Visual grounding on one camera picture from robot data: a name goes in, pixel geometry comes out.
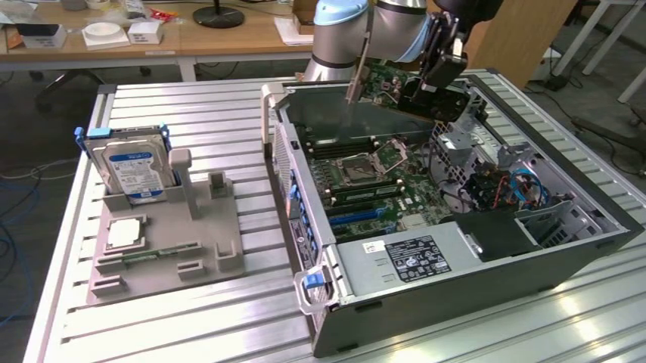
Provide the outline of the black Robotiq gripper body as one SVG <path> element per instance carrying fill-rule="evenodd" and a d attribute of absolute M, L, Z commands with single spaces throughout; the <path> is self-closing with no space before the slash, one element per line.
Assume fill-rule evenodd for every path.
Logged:
<path fill-rule="evenodd" d="M 474 26 L 494 19 L 502 0 L 437 0 L 437 6 L 460 19 L 460 32 L 470 35 Z"/>

